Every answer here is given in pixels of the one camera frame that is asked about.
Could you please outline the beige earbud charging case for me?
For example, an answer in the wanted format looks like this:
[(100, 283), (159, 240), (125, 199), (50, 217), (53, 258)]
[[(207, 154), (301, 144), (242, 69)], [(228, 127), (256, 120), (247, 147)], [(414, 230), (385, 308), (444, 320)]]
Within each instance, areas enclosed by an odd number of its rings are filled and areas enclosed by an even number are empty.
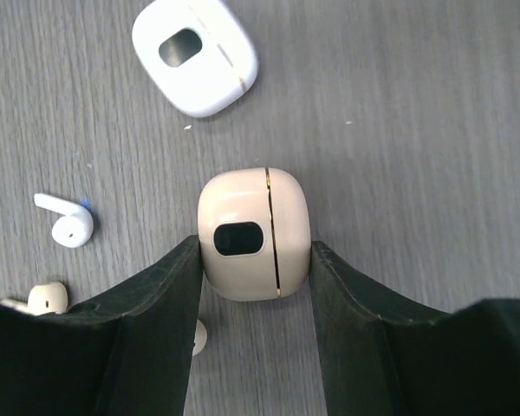
[(221, 173), (198, 200), (205, 275), (236, 302), (290, 296), (309, 273), (309, 210), (299, 182), (274, 167)]

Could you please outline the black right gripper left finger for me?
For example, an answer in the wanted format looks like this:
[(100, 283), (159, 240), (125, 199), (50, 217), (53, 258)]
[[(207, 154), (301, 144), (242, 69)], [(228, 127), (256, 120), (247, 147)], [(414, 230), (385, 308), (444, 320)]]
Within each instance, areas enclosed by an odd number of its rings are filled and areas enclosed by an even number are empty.
[(0, 304), (0, 415), (180, 415), (202, 282), (192, 235), (63, 314)]

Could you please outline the beige earbud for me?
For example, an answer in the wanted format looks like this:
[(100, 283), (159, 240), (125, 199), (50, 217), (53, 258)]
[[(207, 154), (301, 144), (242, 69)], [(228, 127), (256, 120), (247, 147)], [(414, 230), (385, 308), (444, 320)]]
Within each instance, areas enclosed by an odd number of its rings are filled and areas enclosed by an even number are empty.
[(29, 315), (63, 314), (68, 310), (68, 291), (61, 282), (36, 285), (27, 302), (2, 299), (0, 304)]
[(208, 333), (205, 325), (200, 320), (197, 320), (192, 349), (193, 356), (198, 355), (200, 352), (204, 350), (205, 345), (207, 343), (207, 339)]

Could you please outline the white earbud charging case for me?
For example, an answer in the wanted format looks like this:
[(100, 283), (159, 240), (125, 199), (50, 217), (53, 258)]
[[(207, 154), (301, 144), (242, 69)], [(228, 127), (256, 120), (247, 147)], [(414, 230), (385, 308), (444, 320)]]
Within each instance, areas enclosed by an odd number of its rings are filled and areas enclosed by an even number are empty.
[(254, 44), (223, 1), (153, 1), (135, 18), (132, 41), (160, 92), (194, 118), (224, 110), (257, 79)]

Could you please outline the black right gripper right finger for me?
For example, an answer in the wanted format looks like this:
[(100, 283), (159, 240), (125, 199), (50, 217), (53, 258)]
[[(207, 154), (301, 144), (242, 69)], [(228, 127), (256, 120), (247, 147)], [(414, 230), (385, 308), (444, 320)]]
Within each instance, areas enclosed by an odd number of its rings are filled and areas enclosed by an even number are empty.
[(520, 298), (446, 313), (312, 244), (310, 297), (331, 415), (520, 415)]

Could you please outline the white earbud left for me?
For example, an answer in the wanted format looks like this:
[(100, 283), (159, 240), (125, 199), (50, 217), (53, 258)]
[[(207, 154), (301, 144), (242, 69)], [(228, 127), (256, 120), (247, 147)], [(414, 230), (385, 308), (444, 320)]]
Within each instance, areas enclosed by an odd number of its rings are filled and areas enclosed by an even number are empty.
[(87, 208), (44, 193), (36, 193), (33, 199), (37, 207), (61, 216), (51, 230), (52, 238), (59, 245), (74, 249), (90, 240), (94, 232), (94, 220)]

